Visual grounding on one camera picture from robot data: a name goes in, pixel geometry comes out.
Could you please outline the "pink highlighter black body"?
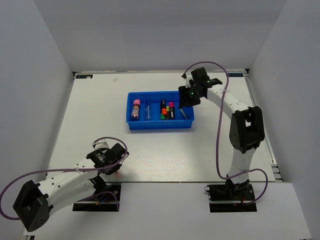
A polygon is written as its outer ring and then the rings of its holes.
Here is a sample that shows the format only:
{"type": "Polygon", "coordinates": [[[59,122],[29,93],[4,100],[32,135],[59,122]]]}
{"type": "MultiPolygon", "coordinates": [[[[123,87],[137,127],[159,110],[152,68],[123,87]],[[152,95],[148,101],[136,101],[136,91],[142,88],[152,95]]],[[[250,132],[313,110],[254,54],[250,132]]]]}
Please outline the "pink highlighter black body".
{"type": "Polygon", "coordinates": [[[169,119],[174,120],[175,119],[175,104],[174,102],[169,102],[169,119]]]}

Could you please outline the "yellow highlighter black body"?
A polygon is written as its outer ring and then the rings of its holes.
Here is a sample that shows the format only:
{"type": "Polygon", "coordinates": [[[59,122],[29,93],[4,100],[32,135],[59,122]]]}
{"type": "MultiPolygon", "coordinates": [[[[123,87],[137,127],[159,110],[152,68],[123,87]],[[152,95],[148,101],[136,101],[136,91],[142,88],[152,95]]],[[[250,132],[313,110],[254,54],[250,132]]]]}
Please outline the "yellow highlighter black body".
{"type": "Polygon", "coordinates": [[[170,120],[170,107],[166,106],[166,119],[170,120]]]}

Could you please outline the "orange highlighter black body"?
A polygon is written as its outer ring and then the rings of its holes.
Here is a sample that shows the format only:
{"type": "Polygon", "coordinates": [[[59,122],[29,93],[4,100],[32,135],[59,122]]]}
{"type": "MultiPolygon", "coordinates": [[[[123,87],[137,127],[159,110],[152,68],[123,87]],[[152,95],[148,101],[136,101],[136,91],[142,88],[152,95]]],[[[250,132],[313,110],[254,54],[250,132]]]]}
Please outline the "orange highlighter black body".
{"type": "Polygon", "coordinates": [[[166,105],[166,101],[164,99],[161,100],[160,102],[160,110],[161,110],[161,114],[162,115],[167,115],[167,105],[166,105]]]}

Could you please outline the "clear spray bottle blue cap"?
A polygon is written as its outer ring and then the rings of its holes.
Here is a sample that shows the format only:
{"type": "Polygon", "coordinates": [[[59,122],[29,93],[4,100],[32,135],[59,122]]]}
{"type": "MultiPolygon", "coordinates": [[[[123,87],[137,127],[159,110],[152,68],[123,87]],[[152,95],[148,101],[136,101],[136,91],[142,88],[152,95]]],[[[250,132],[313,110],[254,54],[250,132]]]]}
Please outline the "clear spray bottle blue cap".
{"type": "Polygon", "coordinates": [[[152,120],[152,106],[150,102],[145,104],[145,120],[151,121],[152,120]]]}

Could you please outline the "pink-capped marker tube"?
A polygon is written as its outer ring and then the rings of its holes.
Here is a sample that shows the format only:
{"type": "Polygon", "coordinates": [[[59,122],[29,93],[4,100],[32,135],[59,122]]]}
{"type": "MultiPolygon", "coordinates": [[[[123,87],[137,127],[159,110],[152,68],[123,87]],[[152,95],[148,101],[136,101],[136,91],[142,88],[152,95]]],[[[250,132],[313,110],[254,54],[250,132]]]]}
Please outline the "pink-capped marker tube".
{"type": "Polygon", "coordinates": [[[140,116],[140,106],[141,101],[139,99],[135,99],[132,103],[132,112],[131,112],[131,119],[138,120],[140,116]]]}

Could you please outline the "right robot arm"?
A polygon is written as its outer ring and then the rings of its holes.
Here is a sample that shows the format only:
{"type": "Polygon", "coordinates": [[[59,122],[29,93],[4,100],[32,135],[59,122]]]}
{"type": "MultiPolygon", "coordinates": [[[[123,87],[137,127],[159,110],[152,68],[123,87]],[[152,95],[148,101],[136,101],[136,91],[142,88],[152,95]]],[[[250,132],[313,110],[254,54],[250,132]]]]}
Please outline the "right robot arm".
{"type": "Polygon", "coordinates": [[[231,167],[226,176],[226,195],[236,200],[249,185],[249,173],[253,155],[265,139],[262,110],[238,100],[217,78],[210,78],[204,67],[182,75],[185,85],[178,88],[179,108],[193,107],[205,98],[220,108],[220,115],[230,119],[229,141],[233,146],[231,167]]]}

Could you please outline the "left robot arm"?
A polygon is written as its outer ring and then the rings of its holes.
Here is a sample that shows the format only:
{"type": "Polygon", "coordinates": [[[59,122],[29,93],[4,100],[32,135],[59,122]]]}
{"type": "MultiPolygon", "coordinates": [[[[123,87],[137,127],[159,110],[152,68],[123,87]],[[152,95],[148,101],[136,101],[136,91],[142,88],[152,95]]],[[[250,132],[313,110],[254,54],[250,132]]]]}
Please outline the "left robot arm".
{"type": "Polygon", "coordinates": [[[116,143],[112,148],[100,146],[88,153],[71,171],[40,182],[26,182],[13,209],[28,232],[41,228],[57,211],[81,200],[105,196],[108,186],[102,175],[111,175],[120,169],[128,150],[116,143]]]}

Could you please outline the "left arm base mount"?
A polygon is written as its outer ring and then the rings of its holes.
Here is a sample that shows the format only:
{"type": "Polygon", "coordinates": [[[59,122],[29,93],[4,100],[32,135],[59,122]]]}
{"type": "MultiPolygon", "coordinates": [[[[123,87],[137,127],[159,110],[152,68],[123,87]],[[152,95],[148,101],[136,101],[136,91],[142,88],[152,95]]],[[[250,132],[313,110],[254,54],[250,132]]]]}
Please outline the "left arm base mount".
{"type": "Polygon", "coordinates": [[[122,184],[107,184],[102,194],[76,202],[72,206],[73,212],[118,212],[120,210],[122,184]]]}

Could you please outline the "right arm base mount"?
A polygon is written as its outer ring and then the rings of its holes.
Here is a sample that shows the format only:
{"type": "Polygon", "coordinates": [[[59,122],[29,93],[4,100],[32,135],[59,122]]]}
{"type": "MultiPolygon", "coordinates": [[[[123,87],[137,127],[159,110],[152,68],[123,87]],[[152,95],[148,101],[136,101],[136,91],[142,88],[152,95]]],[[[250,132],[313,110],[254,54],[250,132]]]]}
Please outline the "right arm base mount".
{"type": "Polygon", "coordinates": [[[253,186],[249,184],[245,190],[230,193],[225,184],[209,184],[204,188],[208,194],[211,213],[253,213],[257,212],[253,186]]]}

